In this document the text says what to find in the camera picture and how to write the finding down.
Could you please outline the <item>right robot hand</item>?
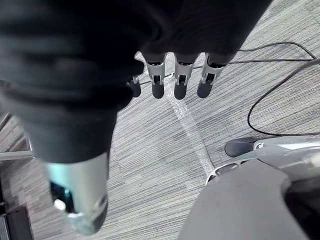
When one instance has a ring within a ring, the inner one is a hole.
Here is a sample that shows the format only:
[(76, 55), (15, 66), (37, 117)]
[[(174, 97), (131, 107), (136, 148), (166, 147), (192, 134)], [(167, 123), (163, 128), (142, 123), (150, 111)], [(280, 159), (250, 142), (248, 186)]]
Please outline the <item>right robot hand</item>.
[(129, 82), (168, 52), (226, 65), (268, 0), (3, 0), (0, 101), (48, 172), (54, 206), (80, 234), (102, 227), (109, 153)]

